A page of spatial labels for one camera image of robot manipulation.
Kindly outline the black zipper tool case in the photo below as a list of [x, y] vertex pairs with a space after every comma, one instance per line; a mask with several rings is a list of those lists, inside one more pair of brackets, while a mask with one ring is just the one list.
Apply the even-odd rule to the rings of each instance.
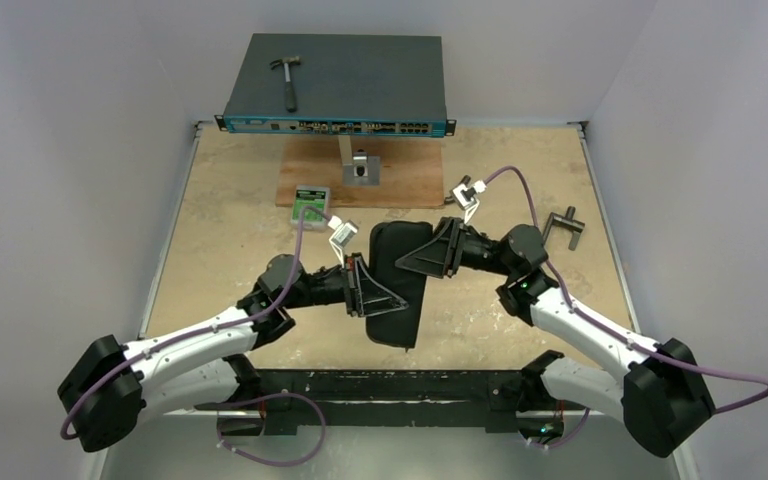
[[426, 276], [400, 269], [396, 261], [430, 241], [432, 231], [432, 225], [423, 221], [381, 222], [372, 228], [369, 273], [408, 304], [403, 310], [366, 318], [366, 334], [374, 343], [405, 350], [416, 346]]

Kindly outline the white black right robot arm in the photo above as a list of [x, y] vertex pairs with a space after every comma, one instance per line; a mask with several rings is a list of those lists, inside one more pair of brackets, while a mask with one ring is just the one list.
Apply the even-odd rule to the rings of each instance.
[[648, 453], [670, 456], [715, 413], [692, 351], [677, 339], [660, 343], [639, 335], [582, 304], [545, 273], [548, 259], [532, 225], [516, 225], [492, 240], [459, 218], [445, 217], [394, 265], [435, 278], [451, 277], [461, 267], [504, 276], [496, 293], [509, 315], [594, 363], [544, 352], [520, 371], [519, 410], [572, 402], [622, 423]]

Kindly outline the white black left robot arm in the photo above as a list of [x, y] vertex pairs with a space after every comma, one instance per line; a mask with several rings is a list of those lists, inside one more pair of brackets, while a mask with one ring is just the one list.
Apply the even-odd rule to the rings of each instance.
[[294, 327], [292, 309], [341, 304], [364, 319], [371, 341], [412, 349], [425, 284], [385, 255], [351, 254], [313, 273], [295, 255], [275, 256], [248, 294], [204, 321], [128, 343], [113, 335], [94, 340], [57, 389], [66, 414], [60, 436], [97, 452], [160, 414], [202, 404], [249, 407], [258, 382], [247, 355]]

